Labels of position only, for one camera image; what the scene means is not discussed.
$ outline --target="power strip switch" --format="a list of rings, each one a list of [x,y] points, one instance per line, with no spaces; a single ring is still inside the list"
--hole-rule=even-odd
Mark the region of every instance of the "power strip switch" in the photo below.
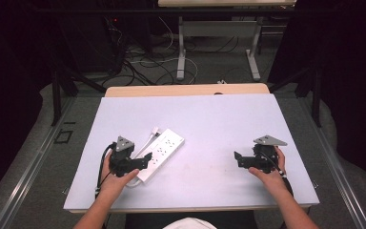
[[[148,168],[141,170],[137,177],[142,182],[147,182],[183,144],[183,137],[170,129],[164,131],[150,146],[137,156],[140,158],[148,153],[152,153],[152,159],[148,162]]]

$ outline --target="white desk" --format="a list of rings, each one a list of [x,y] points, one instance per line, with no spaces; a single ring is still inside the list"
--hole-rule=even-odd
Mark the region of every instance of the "white desk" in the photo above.
[[[159,0],[160,7],[169,8],[204,8],[204,7],[268,7],[291,6],[296,0]],[[179,17],[179,60],[177,64],[177,79],[184,79],[186,50],[184,49],[185,36],[243,36],[251,37],[251,49],[246,55],[254,81],[260,80],[260,74],[254,53],[260,35],[263,18],[257,21],[183,21]]]
[[[254,85],[150,87],[155,96],[123,97],[113,88],[102,98],[64,209],[85,212],[94,201],[100,159],[119,135],[135,142],[138,150],[154,126],[185,138],[185,144],[148,183],[125,188],[112,212],[171,212],[243,210],[276,207],[262,183],[238,168],[234,151],[252,156],[253,140],[271,135],[288,143],[288,179],[295,199],[304,207],[319,203],[315,189],[295,147],[273,94],[242,94]],[[214,92],[228,94],[204,95]],[[129,87],[137,92],[145,87]],[[161,96],[168,89],[173,96]],[[196,91],[202,95],[180,95]]]

